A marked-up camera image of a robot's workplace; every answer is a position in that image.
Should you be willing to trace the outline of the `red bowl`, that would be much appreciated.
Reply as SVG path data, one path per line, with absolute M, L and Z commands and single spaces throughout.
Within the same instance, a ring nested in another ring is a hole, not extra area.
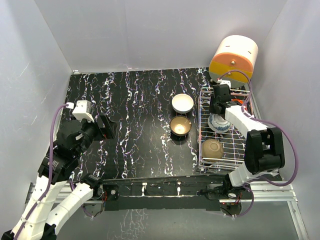
M 242 105 L 244 103 L 244 101 L 240 99 L 232 99 L 232 101 L 237 103 L 238 105 Z

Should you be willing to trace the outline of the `blue white patterned bowl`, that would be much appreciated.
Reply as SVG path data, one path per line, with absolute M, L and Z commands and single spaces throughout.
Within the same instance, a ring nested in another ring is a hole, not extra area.
M 208 126 L 216 133 L 226 133 L 231 128 L 231 123 L 219 114 L 212 113 L 207 120 Z

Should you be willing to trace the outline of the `brown bowl cream interior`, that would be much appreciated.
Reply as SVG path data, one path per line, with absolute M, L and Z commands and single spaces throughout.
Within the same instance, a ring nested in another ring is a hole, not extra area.
M 177 115 L 170 121 L 170 130 L 171 132 L 179 137 L 186 136 L 191 128 L 192 128 L 192 122 L 183 115 Z

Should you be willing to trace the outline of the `black glossy bowl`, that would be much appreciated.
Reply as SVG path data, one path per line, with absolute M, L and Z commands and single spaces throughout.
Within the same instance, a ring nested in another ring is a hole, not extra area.
M 221 159 L 224 154 L 222 143 L 213 138 L 205 140 L 201 144 L 201 156 L 207 159 Z

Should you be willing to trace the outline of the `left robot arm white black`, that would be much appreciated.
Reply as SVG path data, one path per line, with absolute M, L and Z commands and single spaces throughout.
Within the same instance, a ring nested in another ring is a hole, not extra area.
M 79 158 L 94 141 L 114 139 L 117 123 L 106 115 L 97 120 L 72 118 L 64 122 L 50 143 L 31 197 L 13 229 L 3 240 L 55 240 L 66 221 L 89 200 L 103 195 L 102 180 L 87 174 L 56 207 L 54 203 L 79 165 Z

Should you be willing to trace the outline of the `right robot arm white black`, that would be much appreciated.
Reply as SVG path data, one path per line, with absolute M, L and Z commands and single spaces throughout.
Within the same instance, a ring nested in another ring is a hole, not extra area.
M 244 105 L 232 100 L 227 84 L 213 87 L 209 111 L 234 125 L 245 137 L 244 163 L 224 177 L 220 193 L 233 199 L 244 184 L 285 165 L 282 131 L 268 127 L 249 114 Z

